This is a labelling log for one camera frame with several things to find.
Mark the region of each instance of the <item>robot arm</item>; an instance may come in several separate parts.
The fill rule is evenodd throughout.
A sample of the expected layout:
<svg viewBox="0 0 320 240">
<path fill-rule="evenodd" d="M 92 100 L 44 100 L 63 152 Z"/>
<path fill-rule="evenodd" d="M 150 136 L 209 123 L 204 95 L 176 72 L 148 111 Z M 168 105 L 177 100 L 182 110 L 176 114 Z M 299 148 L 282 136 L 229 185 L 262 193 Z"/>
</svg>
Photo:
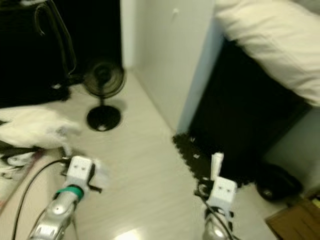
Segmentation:
<svg viewBox="0 0 320 240">
<path fill-rule="evenodd" d="M 62 240 L 70 225 L 77 204 L 90 190 L 100 192 L 101 188 L 91 186 L 96 165 L 90 158 L 74 156 L 71 159 L 63 188 L 54 196 L 35 223 L 28 240 Z"/>
</svg>

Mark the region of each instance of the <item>fan stand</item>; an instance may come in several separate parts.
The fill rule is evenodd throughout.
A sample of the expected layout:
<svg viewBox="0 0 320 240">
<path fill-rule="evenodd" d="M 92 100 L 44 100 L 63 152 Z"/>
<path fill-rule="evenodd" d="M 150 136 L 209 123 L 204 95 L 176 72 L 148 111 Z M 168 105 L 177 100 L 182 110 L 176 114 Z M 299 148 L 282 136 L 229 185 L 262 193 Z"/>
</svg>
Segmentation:
<svg viewBox="0 0 320 240">
<path fill-rule="evenodd" d="M 86 121 L 92 129 L 105 132 L 114 129 L 120 124 L 121 113 L 113 106 L 104 105 L 103 98 L 100 98 L 100 100 L 102 103 L 89 111 Z"/>
</svg>

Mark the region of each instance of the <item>floor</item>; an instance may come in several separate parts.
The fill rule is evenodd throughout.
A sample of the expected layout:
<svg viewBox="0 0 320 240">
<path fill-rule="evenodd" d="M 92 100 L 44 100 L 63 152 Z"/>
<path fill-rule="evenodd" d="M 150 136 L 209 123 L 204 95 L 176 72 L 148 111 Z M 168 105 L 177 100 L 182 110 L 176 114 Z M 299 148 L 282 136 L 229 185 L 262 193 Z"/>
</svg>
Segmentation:
<svg viewBox="0 0 320 240">
<path fill-rule="evenodd" d="M 204 230 L 196 181 L 172 144 L 166 125 L 137 79 L 129 73 L 124 89 L 106 101 L 121 109 L 121 124 L 108 132 L 86 125 L 98 104 L 81 85 L 67 102 L 46 104 L 82 125 L 72 145 L 100 159 L 108 187 L 92 193 L 77 209 L 80 240 L 200 240 Z M 242 240 L 275 240 L 265 218 L 283 208 L 264 201 L 253 185 L 239 189 L 233 206 L 234 233 Z"/>
</svg>

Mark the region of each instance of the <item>black fan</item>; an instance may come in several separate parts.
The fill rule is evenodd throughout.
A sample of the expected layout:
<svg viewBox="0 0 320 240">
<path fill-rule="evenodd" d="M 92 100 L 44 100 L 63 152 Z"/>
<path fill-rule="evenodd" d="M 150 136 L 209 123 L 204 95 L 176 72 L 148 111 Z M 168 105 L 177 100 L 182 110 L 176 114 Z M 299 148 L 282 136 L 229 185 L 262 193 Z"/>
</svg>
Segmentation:
<svg viewBox="0 0 320 240">
<path fill-rule="evenodd" d="M 105 105 L 105 99 L 116 95 L 124 87 L 123 68 L 106 60 L 95 61 L 84 75 L 83 84 L 89 93 L 100 99 L 100 106 L 91 109 L 86 117 L 88 125 L 100 132 L 118 126 L 121 113 L 114 106 Z"/>
</svg>

